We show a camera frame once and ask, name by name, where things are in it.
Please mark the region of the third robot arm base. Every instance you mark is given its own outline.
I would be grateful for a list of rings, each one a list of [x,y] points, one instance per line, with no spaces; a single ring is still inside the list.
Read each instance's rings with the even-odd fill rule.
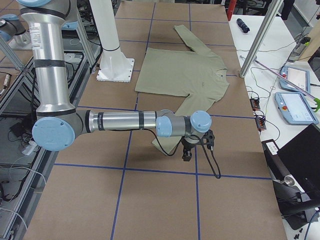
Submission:
[[[30,33],[15,14],[0,17],[0,36],[14,50],[32,50]]]

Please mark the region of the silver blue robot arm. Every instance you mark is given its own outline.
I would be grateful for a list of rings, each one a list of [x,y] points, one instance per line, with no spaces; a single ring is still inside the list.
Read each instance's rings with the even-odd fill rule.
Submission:
[[[156,138],[178,137],[184,161],[192,148],[202,146],[213,154],[212,119],[202,110],[176,116],[169,110],[94,112],[77,110],[70,102],[62,27],[80,25],[74,0],[21,0],[22,18],[28,23],[40,105],[32,136],[42,148],[56,152],[69,147],[76,137],[94,131],[147,130]]]

